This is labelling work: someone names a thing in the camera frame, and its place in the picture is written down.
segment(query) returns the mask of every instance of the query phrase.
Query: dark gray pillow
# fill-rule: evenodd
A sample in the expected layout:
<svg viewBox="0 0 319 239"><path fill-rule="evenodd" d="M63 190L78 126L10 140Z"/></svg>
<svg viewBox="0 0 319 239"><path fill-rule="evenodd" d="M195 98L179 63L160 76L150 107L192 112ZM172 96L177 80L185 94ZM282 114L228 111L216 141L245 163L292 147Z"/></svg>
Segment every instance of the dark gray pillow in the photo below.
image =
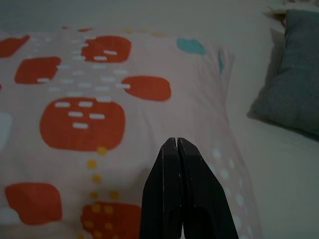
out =
<svg viewBox="0 0 319 239"><path fill-rule="evenodd" d="M278 75L252 106L256 114L319 135L319 13L287 12Z"/></svg>

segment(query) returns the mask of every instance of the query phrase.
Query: patterned pillowcase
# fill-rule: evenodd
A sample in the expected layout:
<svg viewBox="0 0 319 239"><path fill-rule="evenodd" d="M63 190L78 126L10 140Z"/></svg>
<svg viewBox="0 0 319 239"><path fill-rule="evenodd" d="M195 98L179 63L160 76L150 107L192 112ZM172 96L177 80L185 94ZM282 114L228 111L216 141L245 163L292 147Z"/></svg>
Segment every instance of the patterned pillowcase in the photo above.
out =
<svg viewBox="0 0 319 239"><path fill-rule="evenodd" d="M1 238L139 238L144 183L172 136L198 146L240 238L262 238L225 113L226 48L97 28L0 37Z"/></svg>

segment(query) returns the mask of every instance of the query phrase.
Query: light blue spot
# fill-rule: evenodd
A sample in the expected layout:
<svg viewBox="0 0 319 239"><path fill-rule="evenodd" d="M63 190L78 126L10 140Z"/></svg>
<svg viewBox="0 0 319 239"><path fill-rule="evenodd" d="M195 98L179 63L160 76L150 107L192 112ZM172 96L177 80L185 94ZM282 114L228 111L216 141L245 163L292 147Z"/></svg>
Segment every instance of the light blue spot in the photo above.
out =
<svg viewBox="0 0 319 239"><path fill-rule="evenodd" d="M206 50L204 46L196 39L186 39L186 38L179 37L177 39L177 47L179 50L190 53L190 54L198 54L198 55L206 54Z"/></svg>
<svg viewBox="0 0 319 239"><path fill-rule="evenodd" d="M222 158L222 154L218 148L213 148L211 153L212 153L213 157L218 159L218 160Z"/></svg>
<svg viewBox="0 0 319 239"><path fill-rule="evenodd" d="M210 171L212 171L212 173L215 175L216 169L215 169L214 165L212 163L208 163L208 167L209 167Z"/></svg>
<svg viewBox="0 0 319 239"><path fill-rule="evenodd" d="M0 112L0 151L4 148L9 138L12 125L12 117L7 113Z"/></svg>
<svg viewBox="0 0 319 239"><path fill-rule="evenodd" d="M224 63L221 52L218 52L218 65L219 65L219 74L221 75L224 71Z"/></svg>
<svg viewBox="0 0 319 239"><path fill-rule="evenodd" d="M0 225L14 225L21 223L18 213L12 208L0 208Z"/></svg>

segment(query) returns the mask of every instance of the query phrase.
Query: bed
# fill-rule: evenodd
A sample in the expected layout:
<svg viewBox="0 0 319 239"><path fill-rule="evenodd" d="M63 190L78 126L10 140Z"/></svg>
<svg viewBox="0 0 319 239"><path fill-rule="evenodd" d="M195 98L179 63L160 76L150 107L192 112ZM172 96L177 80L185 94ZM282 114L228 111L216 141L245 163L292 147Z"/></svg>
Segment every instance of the bed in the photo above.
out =
<svg viewBox="0 0 319 239"><path fill-rule="evenodd" d="M274 2L278 3L261 0L20 3L11 0L2 2L0 28L55 31L61 26L80 29L111 25L167 34L201 34L228 46L235 62L227 94L227 113L251 177L264 237L316 238L319 236L316 184L319 143L248 115L269 70L273 70L270 63L277 58L273 48L283 43L283 36L272 31L284 32L282 25L266 14L268 4Z"/></svg>

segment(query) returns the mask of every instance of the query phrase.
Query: fabric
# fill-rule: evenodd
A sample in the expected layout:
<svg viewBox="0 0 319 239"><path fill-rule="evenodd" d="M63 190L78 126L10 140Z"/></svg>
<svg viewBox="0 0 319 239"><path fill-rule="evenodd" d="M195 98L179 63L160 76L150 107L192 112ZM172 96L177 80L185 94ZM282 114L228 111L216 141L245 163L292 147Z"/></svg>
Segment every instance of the fabric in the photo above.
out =
<svg viewBox="0 0 319 239"><path fill-rule="evenodd" d="M286 14L289 10L303 10L319 12L318 0L287 0L286 3L272 3L269 5L273 14Z"/></svg>
<svg viewBox="0 0 319 239"><path fill-rule="evenodd" d="M221 45L107 29L2 33L0 238L137 239L161 145L185 137L224 187L239 237L262 238L225 113Z"/></svg>
<svg viewBox="0 0 319 239"><path fill-rule="evenodd" d="M284 126L319 135L319 14L290 10L278 75L253 110Z"/></svg>

